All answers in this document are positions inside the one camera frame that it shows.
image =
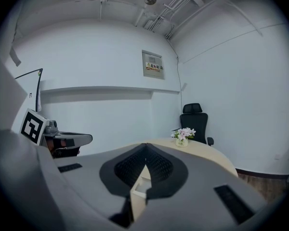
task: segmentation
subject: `chair armrest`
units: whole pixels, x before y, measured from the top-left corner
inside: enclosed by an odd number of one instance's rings
[[[209,145],[209,146],[211,146],[211,145],[214,144],[214,139],[213,139],[213,138],[208,137],[207,140],[208,140],[208,145]]]

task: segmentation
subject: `white wall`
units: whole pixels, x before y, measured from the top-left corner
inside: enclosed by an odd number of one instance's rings
[[[61,131],[93,136],[81,154],[168,137],[179,125],[177,59],[160,35],[119,22],[68,21],[14,49],[22,61],[8,60],[14,77],[43,68],[42,114]],[[143,76],[142,50],[162,56],[165,80]]]
[[[206,136],[235,167],[289,173],[289,28],[269,0],[205,10],[174,39],[183,104],[209,115]]]

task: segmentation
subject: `electrical panel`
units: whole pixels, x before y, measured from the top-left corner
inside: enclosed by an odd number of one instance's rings
[[[162,57],[154,53],[143,51],[144,76],[164,79]]]

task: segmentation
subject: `office chair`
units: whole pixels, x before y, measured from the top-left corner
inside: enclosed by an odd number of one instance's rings
[[[206,142],[206,126],[208,122],[208,114],[202,113],[200,104],[189,103],[184,105],[183,114],[180,115],[182,128],[190,128],[196,131],[194,138],[191,140],[198,141],[204,144]],[[208,145],[214,144],[214,139],[208,137]]]

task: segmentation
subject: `label sticker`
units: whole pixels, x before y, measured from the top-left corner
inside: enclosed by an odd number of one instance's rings
[[[157,72],[159,72],[160,70],[160,67],[157,64],[151,64],[151,63],[146,62],[145,66],[146,66],[145,68],[148,70],[157,71]]]

